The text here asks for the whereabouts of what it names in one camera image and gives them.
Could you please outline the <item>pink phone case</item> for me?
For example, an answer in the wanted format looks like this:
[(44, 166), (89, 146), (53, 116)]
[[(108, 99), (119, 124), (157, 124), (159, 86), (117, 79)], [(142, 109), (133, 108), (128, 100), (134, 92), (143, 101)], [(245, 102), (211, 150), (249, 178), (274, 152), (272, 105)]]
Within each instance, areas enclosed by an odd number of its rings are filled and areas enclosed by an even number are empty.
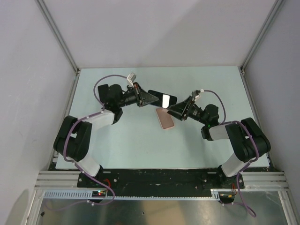
[(165, 108), (157, 108), (156, 114), (163, 130), (171, 129), (175, 126), (172, 116)]

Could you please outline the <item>black smartphone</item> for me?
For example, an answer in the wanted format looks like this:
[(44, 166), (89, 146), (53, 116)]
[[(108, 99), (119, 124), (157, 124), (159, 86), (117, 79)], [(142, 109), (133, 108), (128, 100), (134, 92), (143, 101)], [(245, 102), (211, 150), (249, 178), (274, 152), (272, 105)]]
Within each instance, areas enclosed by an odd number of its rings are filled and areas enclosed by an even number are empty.
[(177, 104), (177, 97), (168, 95), (162, 92), (158, 92), (155, 90), (149, 90), (149, 94), (152, 94), (158, 98), (157, 101), (152, 102), (151, 105), (162, 107), (162, 108), (168, 108), (169, 106)]

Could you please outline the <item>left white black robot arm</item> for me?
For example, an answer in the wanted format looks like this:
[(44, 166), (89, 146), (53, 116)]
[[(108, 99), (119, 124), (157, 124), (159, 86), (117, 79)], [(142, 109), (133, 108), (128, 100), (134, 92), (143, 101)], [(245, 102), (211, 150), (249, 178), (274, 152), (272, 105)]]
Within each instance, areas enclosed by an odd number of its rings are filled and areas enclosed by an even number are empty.
[(53, 144), (54, 150), (66, 161), (74, 163), (79, 170), (88, 174), (87, 180), (94, 187), (103, 184), (104, 176), (99, 172), (101, 165), (89, 153), (91, 134), (118, 122), (123, 107), (132, 104), (144, 107), (159, 100), (144, 91), (137, 82), (128, 86), (127, 91), (123, 91), (118, 84), (100, 85), (98, 93), (104, 109), (81, 119), (70, 115), (65, 117)]

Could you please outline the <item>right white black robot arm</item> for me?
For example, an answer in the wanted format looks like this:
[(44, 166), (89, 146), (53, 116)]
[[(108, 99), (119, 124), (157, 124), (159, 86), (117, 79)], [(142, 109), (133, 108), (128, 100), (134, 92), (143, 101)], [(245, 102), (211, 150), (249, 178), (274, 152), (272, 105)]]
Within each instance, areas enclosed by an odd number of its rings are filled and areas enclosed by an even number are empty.
[(218, 107), (209, 104), (202, 109), (194, 96), (167, 107), (167, 113), (181, 121), (192, 118), (202, 123), (202, 138), (207, 141), (230, 141), (233, 154), (218, 167), (216, 174), (216, 182), (222, 188), (229, 187), (237, 174), (271, 149), (268, 138), (252, 118), (220, 123)]

